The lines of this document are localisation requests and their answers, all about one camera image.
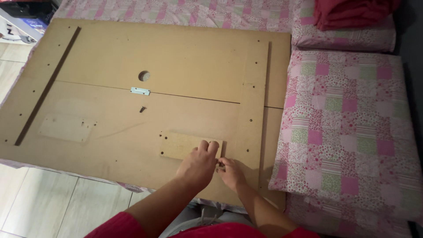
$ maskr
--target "red towel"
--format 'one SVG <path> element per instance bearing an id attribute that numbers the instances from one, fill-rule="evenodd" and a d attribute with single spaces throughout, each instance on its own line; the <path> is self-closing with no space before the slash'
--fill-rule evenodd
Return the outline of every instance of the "red towel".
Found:
<path id="1" fill-rule="evenodd" d="M 360 28 L 376 24 L 398 8 L 401 0 L 316 0 L 314 25 L 319 30 Z"/>

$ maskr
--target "metal hinge plate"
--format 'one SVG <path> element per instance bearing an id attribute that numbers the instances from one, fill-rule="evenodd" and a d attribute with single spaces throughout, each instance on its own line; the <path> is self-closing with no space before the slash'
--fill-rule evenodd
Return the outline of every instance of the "metal hinge plate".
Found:
<path id="1" fill-rule="evenodd" d="M 142 95 L 150 95 L 150 90 L 149 89 L 140 89 L 140 88 L 132 87 L 131 88 L 131 93 L 142 94 Z"/>

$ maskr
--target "tile floor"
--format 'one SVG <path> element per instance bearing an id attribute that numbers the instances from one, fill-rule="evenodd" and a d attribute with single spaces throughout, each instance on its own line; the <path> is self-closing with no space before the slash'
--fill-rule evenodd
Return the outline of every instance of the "tile floor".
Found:
<path id="1" fill-rule="evenodd" d="M 31 48 L 0 43 L 0 102 Z M 81 238 L 148 194 L 43 169 L 0 164 L 0 238 Z"/>

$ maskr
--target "drilled hole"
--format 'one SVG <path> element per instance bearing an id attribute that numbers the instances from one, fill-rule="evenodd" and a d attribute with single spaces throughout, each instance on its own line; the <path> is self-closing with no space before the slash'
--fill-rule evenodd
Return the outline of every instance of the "drilled hole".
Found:
<path id="1" fill-rule="evenodd" d="M 143 81 L 143 82 L 147 81 L 149 78 L 150 78 L 150 72 L 148 72 L 148 71 L 146 71 L 146 70 L 142 71 L 142 72 L 138 75 L 138 79 L 139 79 L 140 81 Z"/>

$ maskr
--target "red sleeve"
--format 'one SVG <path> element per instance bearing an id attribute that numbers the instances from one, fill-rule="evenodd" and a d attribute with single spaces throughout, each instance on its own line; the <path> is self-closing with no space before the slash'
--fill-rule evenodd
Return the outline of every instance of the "red sleeve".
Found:
<path id="1" fill-rule="evenodd" d="M 119 212 L 116 216 L 110 218 L 103 223 L 85 238 L 146 238 L 141 225 L 135 220 L 133 216 L 126 212 Z"/>
<path id="2" fill-rule="evenodd" d="M 317 233 L 299 227 L 284 235 L 282 238 L 320 238 L 320 236 Z"/>

